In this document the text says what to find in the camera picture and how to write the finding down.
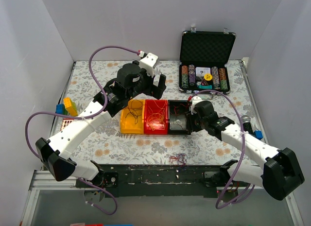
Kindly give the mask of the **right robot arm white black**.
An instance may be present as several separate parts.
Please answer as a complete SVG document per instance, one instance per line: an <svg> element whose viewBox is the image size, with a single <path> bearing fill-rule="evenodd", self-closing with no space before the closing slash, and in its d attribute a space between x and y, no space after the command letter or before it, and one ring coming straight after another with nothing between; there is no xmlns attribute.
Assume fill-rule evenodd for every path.
<svg viewBox="0 0 311 226"><path fill-rule="evenodd" d="M305 178L294 151L278 149L248 133L242 133L233 120L219 117L210 101L197 96L192 98L187 117L192 132L206 130L209 135L244 151L255 162L255 165L244 165L230 160L207 178L209 185L231 186L235 182L244 182L264 188L271 197L281 201L304 183Z"/></svg>

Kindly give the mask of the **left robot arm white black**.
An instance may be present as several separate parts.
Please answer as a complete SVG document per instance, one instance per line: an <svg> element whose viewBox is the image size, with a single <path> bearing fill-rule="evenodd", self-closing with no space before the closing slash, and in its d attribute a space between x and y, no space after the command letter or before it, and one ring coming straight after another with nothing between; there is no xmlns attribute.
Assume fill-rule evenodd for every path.
<svg viewBox="0 0 311 226"><path fill-rule="evenodd" d="M93 186L103 183L103 174L94 161L72 158L73 151L97 127L112 119L119 111L128 106L128 102L140 94L161 99L166 89L166 76L161 74L158 85L147 74L146 68L138 62L128 63L117 72L117 77L108 81L105 92L99 92L87 108L65 129L49 139L40 138L35 143L38 155L44 166L56 181L63 181L70 176L84 178Z"/></svg>

